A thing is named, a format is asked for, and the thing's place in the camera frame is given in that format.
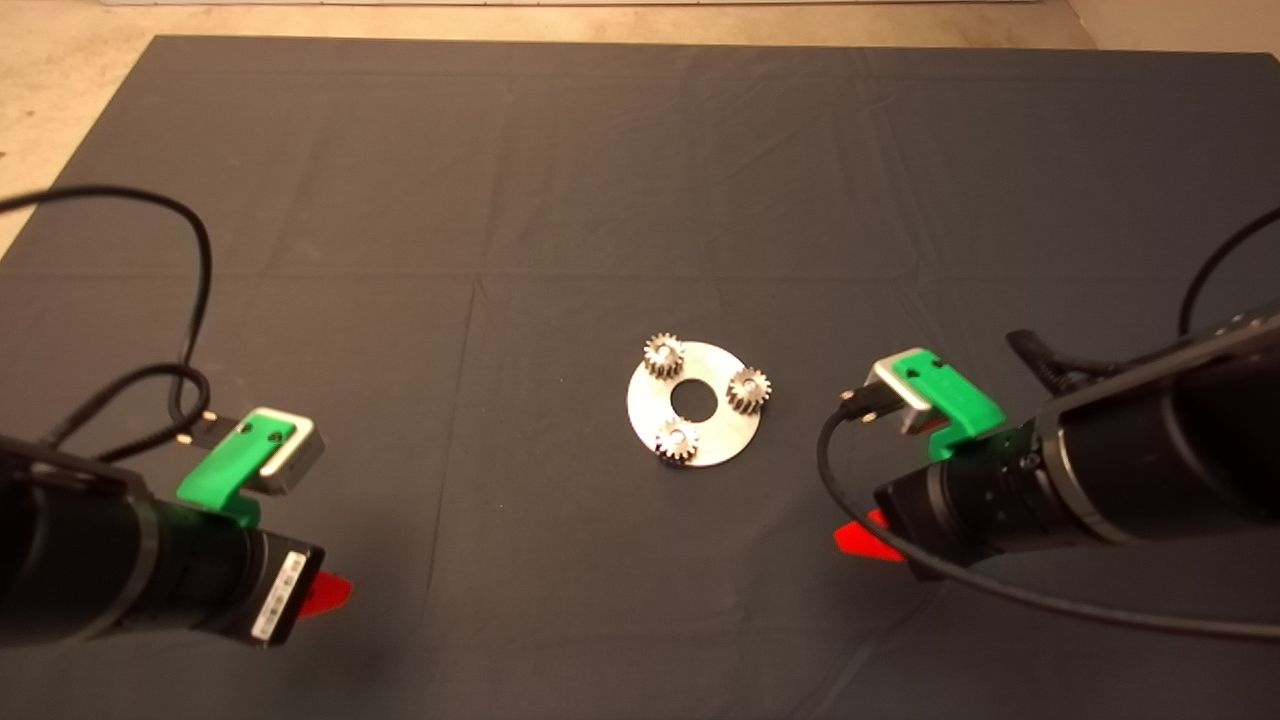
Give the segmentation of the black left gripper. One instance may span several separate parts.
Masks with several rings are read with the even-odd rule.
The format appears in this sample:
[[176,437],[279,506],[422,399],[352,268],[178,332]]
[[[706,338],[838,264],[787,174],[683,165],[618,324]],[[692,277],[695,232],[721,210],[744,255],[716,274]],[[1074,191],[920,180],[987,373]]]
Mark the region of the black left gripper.
[[284,644],[296,623],[343,609],[355,584],[321,571],[317,544],[160,503],[146,630],[192,630],[251,647]]

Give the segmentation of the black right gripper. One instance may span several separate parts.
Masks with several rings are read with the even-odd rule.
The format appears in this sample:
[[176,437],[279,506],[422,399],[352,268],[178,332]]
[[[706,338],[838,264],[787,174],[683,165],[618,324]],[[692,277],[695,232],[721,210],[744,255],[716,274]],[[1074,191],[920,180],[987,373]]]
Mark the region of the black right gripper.
[[[1034,427],[1001,430],[879,486],[874,500],[896,536],[961,568],[1053,550],[1061,544],[1061,509],[1039,450]],[[841,553],[906,561],[861,521],[837,528],[835,543]]]

